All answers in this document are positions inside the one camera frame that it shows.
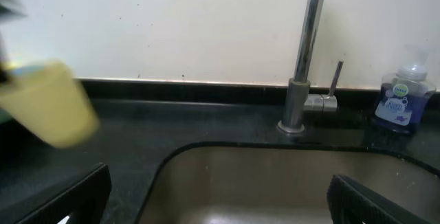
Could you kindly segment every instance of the soap bottle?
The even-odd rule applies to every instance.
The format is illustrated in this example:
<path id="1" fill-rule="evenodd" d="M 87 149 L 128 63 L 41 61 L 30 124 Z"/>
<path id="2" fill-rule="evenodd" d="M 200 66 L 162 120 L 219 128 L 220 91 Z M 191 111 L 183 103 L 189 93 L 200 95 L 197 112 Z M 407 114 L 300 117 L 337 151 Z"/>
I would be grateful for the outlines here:
<path id="1" fill-rule="evenodd" d="M 409 135 L 416 132 L 426 103 L 436 91 L 434 84 L 426 80 L 428 70 L 424 64 L 428 52 L 416 52 L 417 62 L 403 65 L 396 74 L 382 77 L 371 119 L 375 124 Z"/>

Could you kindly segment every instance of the bottle label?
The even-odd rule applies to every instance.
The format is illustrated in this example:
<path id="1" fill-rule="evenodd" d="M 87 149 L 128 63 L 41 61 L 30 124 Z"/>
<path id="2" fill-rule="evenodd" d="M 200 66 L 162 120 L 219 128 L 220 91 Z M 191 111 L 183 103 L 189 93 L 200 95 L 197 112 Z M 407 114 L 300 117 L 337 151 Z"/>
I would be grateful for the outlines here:
<path id="1" fill-rule="evenodd" d="M 404 84 L 396 84 L 393 90 L 386 90 L 386 97 L 381 99 L 376 108 L 376 116 L 402 126 L 408 125 L 413 111 L 406 108 L 407 94 L 408 87 Z"/>

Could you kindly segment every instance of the faucet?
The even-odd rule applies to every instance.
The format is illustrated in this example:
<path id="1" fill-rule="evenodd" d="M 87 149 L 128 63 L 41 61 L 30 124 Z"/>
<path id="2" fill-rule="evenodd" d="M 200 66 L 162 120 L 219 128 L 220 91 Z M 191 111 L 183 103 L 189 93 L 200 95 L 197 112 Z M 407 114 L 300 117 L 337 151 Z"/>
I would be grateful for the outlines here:
<path id="1" fill-rule="evenodd" d="M 309 94 L 310 82 L 307 76 L 323 2 L 324 0 L 307 1 L 295 74 L 293 78 L 289 79 L 284 114 L 282 120 L 278 123 L 278 127 L 286 133 L 301 133 L 304 131 L 304 110 L 336 111 L 338 109 L 338 101 L 333 94 L 342 69 L 342 61 L 338 63 L 329 93 L 327 95 Z"/>

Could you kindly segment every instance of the black countertop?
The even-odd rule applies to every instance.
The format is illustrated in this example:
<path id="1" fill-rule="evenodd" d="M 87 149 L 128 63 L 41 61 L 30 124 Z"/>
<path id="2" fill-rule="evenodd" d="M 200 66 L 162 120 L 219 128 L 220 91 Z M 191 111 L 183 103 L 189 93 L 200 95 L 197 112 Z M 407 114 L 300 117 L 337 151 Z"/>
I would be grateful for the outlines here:
<path id="1" fill-rule="evenodd" d="M 1 141 L 0 208 L 103 162 L 113 190 L 102 223 L 134 223 L 155 173 L 176 150 L 191 146 L 271 146 L 386 153 L 439 175 L 440 112 L 427 110 L 419 132 L 406 137 L 367 125 L 368 112 L 342 108 L 308 113 L 304 137 L 285 137 L 281 105 L 92 100 L 101 127 L 67 150 L 45 145 L 18 124 L 3 125 L 17 141 Z"/>

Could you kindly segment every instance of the blurry yellow cup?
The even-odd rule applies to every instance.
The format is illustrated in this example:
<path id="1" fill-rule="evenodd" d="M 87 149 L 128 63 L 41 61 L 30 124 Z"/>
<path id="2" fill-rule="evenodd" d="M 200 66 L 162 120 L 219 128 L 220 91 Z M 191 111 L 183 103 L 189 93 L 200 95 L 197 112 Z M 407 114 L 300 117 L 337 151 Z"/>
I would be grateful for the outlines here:
<path id="1" fill-rule="evenodd" d="M 60 61 L 34 67 L 0 86 L 0 107 L 53 147 L 85 141 L 99 123 L 83 87 Z"/>

